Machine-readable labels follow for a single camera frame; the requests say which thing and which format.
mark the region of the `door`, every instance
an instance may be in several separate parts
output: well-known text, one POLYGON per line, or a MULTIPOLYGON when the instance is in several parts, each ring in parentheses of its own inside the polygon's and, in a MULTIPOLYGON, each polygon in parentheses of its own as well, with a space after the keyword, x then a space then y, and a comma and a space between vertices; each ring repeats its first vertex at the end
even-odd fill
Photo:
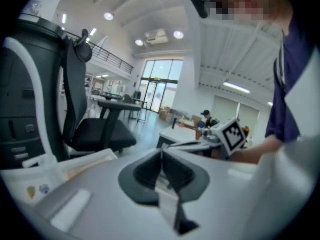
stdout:
POLYGON ((144 101, 147 102, 147 109, 159 112, 162 99, 164 97, 164 92, 166 89, 166 84, 162 82, 150 82, 145 94, 144 101))

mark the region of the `black railing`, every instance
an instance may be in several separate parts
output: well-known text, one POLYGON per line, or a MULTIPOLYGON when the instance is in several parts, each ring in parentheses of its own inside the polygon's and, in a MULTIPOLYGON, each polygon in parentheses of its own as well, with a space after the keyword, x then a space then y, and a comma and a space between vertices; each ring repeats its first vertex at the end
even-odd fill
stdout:
MULTIPOLYGON (((73 41, 77 41, 80 38, 79 36, 72 34, 70 32, 67 32, 67 34, 68 34, 68 37, 70 39, 72 39, 73 41)), ((92 42, 88 42, 88 44, 92 48, 92 55, 93 56, 131 74, 132 69, 134 68, 133 66, 131 66, 130 64, 126 63, 125 61, 123 61, 119 57, 113 55, 111 52, 106 51, 102 47, 97 46, 96 44, 94 44, 92 42)))

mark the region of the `man wearing cap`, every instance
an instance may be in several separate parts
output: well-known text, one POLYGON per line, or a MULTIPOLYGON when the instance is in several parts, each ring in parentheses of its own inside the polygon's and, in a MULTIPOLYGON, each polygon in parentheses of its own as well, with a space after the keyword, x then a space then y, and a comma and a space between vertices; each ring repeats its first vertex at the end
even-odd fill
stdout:
POLYGON ((217 13, 276 24, 283 32, 279 56, 273 65, 275 88, 266 139, 262 144, 238 151, 230 158, 235 162, 257 164, 264 154, 277 152, 283 143, 295 141, 300 135, 286 106, 285 96, 304 72, 315 51, 315 41, 305 31, 303 13, 299 13, 289 0, 210 0, 210 6, 216 7, 217 13))
POLYGON ((212 126, 218 124, 218 122, 210 116, 209 110, 205 110, 203 113, 201 113, 201 115, 204 116, 204 118, 206 119, 205 128, 211 128, 212 126))

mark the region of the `ceiling light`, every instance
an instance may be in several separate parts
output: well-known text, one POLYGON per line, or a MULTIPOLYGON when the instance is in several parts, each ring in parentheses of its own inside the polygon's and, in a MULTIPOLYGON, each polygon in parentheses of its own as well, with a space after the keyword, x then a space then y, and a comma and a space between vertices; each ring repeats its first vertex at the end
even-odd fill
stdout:
POLYGON ((63 17, 62 17, 62 23, 66 24, 66 22, 67 22, 67 15, 64 14, 63 17))
POLYGON ((107 20, 107 21, 112 21, 114 19, 114 16, 107 12, 105 15, 104 15, 104 18, 107 20))
POLYGON ((174 37, 176 38, 176 39, 182 39, 182 38, 184 38, 184 33, 182 33, 181 31, 176 31, 176 32, 174 32, 174 37))
POLYGON ((97 29, 92 29, 91 33, 90 33, 90 36, 93 36, 95 33, 96 33, 97 29))
POLYGON ((143 45, 144 45, 144 42, 142 42, 141 40, 137 40, 137 41, 135 41, 135 44, 136 44, 137 46, 143 46, 143 45))
POLYGON ((223 83, 223 85, 224 85, 224 86, 227 86, 227 87, 230 87, 230 88, 233 88, 233 89, 236 89, 236 90, 238 90, 238 91, 244 92, 244 93, 246 93, 246 94, 251 93, 251 91, 249 91, 249 90, 247 90, 247 89, 244 89, 244 88, 242 88, 242 87, 236 86, 236 85, 234 85, 234 84, 232 84, 232 83, 229 83, 229 82, 225 82, 225 83, 223 83))

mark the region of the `floor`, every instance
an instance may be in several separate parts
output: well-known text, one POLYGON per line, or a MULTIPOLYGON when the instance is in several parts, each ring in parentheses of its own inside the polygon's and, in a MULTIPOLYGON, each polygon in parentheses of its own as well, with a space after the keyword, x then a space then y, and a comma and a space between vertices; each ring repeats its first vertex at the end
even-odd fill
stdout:
MULTIPOLYGON (((141 113, 142 118, 145 118, 146 110, 143 109, 141 113)), ((159 140, 159 133, 171 125, 170 123, 159 119, 159 114, 152 111, 147 111, 145 122, 140 121, 137 123, 137 120, 129 119, 128 111, 125 113, 125 118, 124 112, 122 112, 119 116, 119 120, 123 121, 128 129, 130 129, 137 142, 135 146, 125 148, 121 154, 116 152, 115 154, 119 158, 156 148, 159 140)))

